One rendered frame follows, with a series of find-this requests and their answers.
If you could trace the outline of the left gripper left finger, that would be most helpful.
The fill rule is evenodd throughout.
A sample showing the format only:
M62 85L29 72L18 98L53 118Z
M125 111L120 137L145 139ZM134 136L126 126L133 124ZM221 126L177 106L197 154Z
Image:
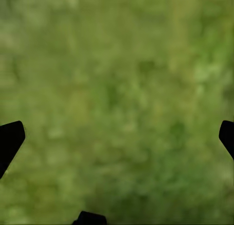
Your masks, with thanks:
M0 126L0 179L24 140L25 132L22 121Z

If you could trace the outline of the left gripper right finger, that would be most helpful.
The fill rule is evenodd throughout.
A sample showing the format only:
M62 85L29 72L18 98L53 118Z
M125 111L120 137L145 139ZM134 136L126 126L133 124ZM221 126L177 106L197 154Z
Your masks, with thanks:
M234 122L222 122L219 131L219 139L234 159Z

